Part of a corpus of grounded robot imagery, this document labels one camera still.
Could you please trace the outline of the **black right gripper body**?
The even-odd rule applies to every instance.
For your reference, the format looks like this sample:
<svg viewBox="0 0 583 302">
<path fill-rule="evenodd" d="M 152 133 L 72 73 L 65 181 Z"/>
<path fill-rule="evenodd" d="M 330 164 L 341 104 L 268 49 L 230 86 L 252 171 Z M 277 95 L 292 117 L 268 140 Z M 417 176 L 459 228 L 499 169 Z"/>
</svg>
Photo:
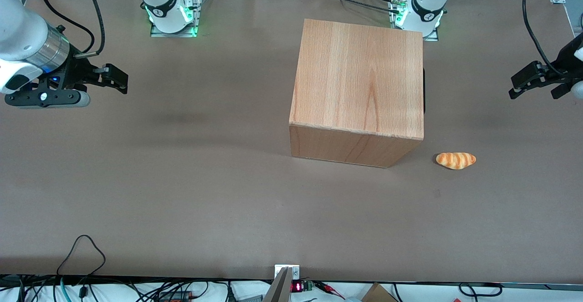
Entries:
<svg viewBox="0 0 583 302">
<path fill-rule="evenodd" d="M 79 90 L 87 92 L 87 85 L 101 87 L 100 74 L 97 67 L 88 59 L 67 59 L 60 67 L 50 73 L 44 73 L 35 83 L 35 92 L 72 92 Z"/>
</svg>

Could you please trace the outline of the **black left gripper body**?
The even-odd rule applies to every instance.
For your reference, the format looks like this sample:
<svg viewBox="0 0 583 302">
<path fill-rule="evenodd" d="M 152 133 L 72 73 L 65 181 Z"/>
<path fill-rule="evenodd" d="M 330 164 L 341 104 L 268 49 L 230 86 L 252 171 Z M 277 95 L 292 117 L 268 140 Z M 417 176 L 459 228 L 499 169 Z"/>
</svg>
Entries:
<svg viewBox="0 0 583 302">
<path fill-rule="evenodd" d="M 583 33 L 580 32 L 560 49 L 554 61 L 548 62 L 547 57 L 543 58 L 547 63 L 544 83 L 551 84 L 569 80 L 574 82 L 577 79 L 582 79 L 583 62 L 576 54 L 577 51 L 582 51 L 582 40 Z"/>
</svg>

